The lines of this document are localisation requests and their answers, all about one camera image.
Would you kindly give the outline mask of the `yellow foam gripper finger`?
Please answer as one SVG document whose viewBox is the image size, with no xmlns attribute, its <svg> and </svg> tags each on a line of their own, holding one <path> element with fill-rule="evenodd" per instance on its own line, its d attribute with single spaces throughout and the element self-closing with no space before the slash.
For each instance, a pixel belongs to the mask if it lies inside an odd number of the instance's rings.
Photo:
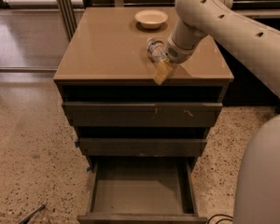
<svg viewBox="0 0 280 224">
<path fill-rule="evenodd" d="M 168 60 L 160 60 L 157 65 L 157 70 L 154 76 L 156 84 L 161 85 L 168 77 L 170 77 L 176 70 L 176 65 Z"/>
</svg>

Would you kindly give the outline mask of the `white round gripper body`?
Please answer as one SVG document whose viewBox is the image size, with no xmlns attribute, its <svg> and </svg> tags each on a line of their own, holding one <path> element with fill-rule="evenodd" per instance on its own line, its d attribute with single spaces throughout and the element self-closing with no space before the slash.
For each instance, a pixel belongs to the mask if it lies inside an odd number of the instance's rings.
<svg viewBox="0 0 280 224">
<path fill-rule="evenodd" d="M 164 47 L 165 54 L 172 63 L 183 63 L 189 59 L 199 43 L 200 40 L 195 40 L 188 48 L 181 48 L 174 42 L 173 38 L 169 36 Z"/>
</svg>

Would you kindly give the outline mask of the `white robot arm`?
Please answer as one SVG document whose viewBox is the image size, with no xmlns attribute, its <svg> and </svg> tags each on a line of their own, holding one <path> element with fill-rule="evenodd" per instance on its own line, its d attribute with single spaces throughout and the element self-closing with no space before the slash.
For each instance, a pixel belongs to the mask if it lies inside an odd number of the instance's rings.
<svg viewBox="0 0 280 224">
<path fill-rule="evenodd" d="M 280 31 L 231 11 L 232 0 L 175 0 L 178 15 L 155 82 L 212 36 L 280 99 Z M 280 115 L 249 141 L 238 174 L 233 224 L 280 224 Z"/>
</svg>

